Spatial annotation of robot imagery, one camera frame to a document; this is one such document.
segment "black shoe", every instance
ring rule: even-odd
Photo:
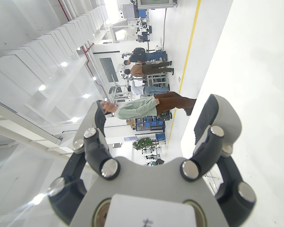
[[[192,111],[193,111],[192,108],[184,108],[184,110],[185,110],[187,116],[190,116]]]

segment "backpack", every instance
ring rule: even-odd
[[[131,56],[133,60],[139,60],[139,61],[146,61],[146,54],[144,48],[135,48],[133,50],[133,55]]]

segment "mint green jacket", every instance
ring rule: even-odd
[[[125,103],[115,112],[115,116],[121,120],[130,120],[145,116],[156,116],[156,101],[154,96],[145,97]]]

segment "brown jacket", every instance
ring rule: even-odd
[[[142,65],[140,64],[136,64],[134,65],[131,70],[130,73],[134,76],[134,77],[144,77],[145,74],[142,72]]]

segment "cardboard box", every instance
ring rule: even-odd
[[[126,124],[130,125],[132,129],[136,128],[136,121],[135,120],[126,120]]]

